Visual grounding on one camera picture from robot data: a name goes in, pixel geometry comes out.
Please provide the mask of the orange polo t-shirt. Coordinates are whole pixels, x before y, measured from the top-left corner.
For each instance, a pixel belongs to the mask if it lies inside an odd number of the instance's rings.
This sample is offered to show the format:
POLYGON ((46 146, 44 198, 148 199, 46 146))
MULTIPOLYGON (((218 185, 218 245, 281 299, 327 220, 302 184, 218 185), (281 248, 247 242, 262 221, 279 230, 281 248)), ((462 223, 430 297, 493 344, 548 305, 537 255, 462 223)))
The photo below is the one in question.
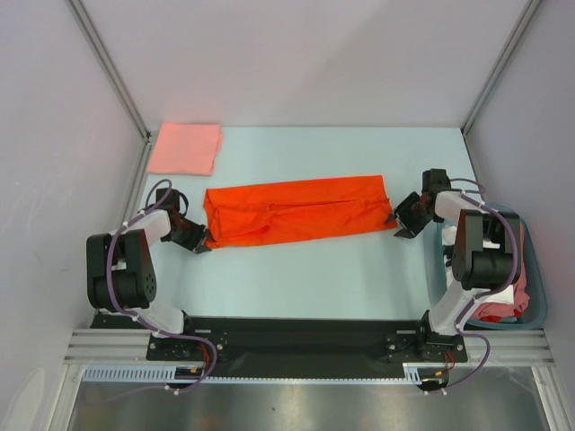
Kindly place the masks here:
POLYGON ((211 249, 374 233, 397 227, 380 175, 208 189, 211 249))

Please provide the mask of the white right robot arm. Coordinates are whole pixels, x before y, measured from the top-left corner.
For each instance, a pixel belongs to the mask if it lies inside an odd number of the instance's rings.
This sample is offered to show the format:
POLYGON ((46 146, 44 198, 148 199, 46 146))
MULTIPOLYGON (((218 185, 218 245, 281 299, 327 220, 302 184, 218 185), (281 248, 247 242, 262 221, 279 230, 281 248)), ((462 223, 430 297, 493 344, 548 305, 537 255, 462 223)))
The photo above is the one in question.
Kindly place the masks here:
POLYGON ((456 228, 455 244, 447 250, 453 282, 439 302, 427 311, 429 326, 416 335, 414 348, 425 360, 435 360, 447 349, 445 336, 461 335, 475 310, 521 275, 521 219, 472 197, 471 190, 455 189, 444 169, 422 173, 421 192, 412 192, 388 216, 413 239, 430 222, 449 222, 456 228))

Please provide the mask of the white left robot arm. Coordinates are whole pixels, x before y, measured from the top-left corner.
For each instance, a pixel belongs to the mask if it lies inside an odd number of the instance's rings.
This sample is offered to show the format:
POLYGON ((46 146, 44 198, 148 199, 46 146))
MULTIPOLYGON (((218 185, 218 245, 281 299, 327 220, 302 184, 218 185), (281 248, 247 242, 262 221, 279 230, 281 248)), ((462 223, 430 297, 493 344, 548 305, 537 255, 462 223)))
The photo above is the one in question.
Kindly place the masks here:
POLYGON ((151 247, 171 242, 194 254, 209 251, 211 232, 187 218, 189 201, 171 187, 154 191, 134 219, 112 233, 86 240, 87 296, 96 310, 130 318, 161 337, 178 358, 193 356, 198 336, 187 329, 187 314, 156 298, 157 280, 151 247))

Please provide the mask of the folded pink t-shirt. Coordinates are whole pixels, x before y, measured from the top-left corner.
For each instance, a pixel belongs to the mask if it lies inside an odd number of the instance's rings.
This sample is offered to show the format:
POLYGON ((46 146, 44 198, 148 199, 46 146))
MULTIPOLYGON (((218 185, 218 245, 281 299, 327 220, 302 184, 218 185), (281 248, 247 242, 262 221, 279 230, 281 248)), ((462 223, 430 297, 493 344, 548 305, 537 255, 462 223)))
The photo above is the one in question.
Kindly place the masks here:
POLYGON ((223 144, 218 124, 164 122, 147 165, 152 174, 210 176, 223 144))

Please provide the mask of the pink garment in bin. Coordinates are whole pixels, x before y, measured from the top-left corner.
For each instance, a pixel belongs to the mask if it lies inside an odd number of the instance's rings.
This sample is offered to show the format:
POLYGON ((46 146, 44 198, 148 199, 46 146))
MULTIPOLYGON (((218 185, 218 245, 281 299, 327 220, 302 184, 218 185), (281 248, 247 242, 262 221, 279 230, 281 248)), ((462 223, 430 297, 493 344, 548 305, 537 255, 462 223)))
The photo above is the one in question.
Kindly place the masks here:
POLYGON ((521 317, 529 305, 530 296, 526 292, 526 266, 524 256, 521 256, 520 277, 513 285, 514 304, 505 305, 499 303, 482 303, 473 313, 471 319, 476 321, 486 321, 500 323, 507 318, 521 317))

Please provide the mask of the teal plastic laundry bin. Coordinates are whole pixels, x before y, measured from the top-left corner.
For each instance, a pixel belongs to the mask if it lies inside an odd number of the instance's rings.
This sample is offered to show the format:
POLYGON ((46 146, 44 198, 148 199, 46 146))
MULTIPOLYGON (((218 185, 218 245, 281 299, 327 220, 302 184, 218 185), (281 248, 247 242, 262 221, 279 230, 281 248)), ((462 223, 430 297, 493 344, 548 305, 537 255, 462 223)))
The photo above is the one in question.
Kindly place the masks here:
MULTIPOLYGON (((505 207, 493 207, 491 205, 488 206, 499 211, 512 211, 505 207)), ((521 217, 520 219, 521 219, 520 248, 522 250, 521 256, 524 256, 524 262, 526 266, 526 280, 527 280, 526 292, 530 296, 529 305, 527 306, 523 315, 518 318, 507 318, 500 323, 491 323, 486 321, 472 320, 471 316, 466 322, 466 324, 470 322, 474 326, 490 330, 538 330, 542 327, 544 319, 547 315, 547 302, 544 295, 543 281, 541 274, 539 272, 538 262, 536 260, 533 244, 530 242, 529 231, 526 228, 523 219, 521 217)), ((441 226, 451 225, 449 222, 443 222, 438 224, 441 226)), ((442 252, 438 249, 439 259, 441 254, 442 252)), ((444 267, 442 263, 441 268, 438 269, 438 273, 442 277, 445 276, 444 267)), ((439 282, 438 285, 443 288, 443 294, 444 294, 447 290, 446 280, 441 280, 441 282, 439 282)))

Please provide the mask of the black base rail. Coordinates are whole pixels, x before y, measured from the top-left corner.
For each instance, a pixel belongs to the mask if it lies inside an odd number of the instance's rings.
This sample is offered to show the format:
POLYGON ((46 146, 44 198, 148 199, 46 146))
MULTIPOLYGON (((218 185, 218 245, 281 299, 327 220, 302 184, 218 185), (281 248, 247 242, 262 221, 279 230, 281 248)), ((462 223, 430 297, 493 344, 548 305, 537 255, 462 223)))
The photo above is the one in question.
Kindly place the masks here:
POLYGON ((213 376, 270 379, 372 379, 400 375, 405 363, 464 364, 461 336, 432 332, 424 320, 187 318, 195 340, 146 342, 153 362, 202 362, 213 376))

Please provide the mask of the aluminium front rail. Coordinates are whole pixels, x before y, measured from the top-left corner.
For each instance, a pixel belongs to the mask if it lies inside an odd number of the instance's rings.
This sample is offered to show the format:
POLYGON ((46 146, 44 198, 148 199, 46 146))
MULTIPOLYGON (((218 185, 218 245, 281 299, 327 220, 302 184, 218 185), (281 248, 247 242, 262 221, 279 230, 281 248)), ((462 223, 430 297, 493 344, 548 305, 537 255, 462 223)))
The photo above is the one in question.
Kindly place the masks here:
MULTIPOLYGON (((554 365, 552 351, 542 330, 484 331, 491 343, 487 366, 554 365)), ((142 365, 146 362, 149 330, 75 330, 64 363, 142 365)))

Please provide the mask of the aluminium frame post right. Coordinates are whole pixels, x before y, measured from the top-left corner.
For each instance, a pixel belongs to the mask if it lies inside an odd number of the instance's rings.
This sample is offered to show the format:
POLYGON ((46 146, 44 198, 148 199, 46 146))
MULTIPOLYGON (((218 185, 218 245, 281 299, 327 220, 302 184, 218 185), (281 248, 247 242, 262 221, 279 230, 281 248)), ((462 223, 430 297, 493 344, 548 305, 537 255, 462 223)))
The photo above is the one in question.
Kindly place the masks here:
POLYGON ((477 119, 486 108, 490 98, 494 94, 503 75, 509 68, 514 56, 517 54, 525 36, 543 5, 545 5, 544 0, 526 1, 524 8, 518 16, 516 23, 498 54, 482 89, 479 91, 475 101, 473 102, 472 108, 469 110, 463 125, 460 127, 464 139, 469 136, 477 119))

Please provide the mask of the aluminium frame post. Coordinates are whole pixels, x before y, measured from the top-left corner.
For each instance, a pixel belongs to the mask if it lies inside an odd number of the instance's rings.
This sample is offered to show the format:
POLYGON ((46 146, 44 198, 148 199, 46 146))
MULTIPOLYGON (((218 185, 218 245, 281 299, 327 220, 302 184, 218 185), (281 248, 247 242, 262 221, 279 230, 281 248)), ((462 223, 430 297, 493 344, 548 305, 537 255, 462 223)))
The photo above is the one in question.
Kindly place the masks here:
POLYGON ((475 101, 473 102, 472 108, 469 110, 463 125, 460 127, 464 139, 469 136, 477 119, 486 108, 490 98, 494 94, 503 75, 509 68, 514 56, 517 54, 525 36, 543 5, 545 5, 544 0, 526 1, 524 8, 518 16, 516 23, 498 54, 482 89, 479 91, 475 101))
POLYGON ((140 114, 128 87, 126 86, 119 69, 116 67, 102 35, 98 31, 93 18, 84 4, 84 1, 66 0, 66 5, 75 18, 78 28, 84 35, 96 61, 108 79, 111 89, 115 92, 120 105, 126 111, 131 124, 137 131, 138 136, 145 144, 147 144, 149 142, 151 132, 146 127, 142 115, 140 114))

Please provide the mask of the aluminium frame post left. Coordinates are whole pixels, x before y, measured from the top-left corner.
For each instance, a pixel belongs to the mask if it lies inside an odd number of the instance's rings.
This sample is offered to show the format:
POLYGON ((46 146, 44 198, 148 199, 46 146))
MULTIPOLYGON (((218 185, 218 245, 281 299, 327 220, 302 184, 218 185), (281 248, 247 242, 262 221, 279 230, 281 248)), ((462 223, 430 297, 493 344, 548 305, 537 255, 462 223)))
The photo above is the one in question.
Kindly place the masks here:
POLYGON ((115 92, 120 105, 126 111, 131 124, 137 131, 138 136, 145 144, 147 144, 149 142, 151 132, 146 127, 142 115, 140 114, 128 87, 126 86, 119 69, 116 67, 102 35, 98 31, 93 18, 84 4, 84 1, 66 0, 66 5, 75 18, 78 28, 84 35, 96 61, 108 79, 111 89, 115 92))

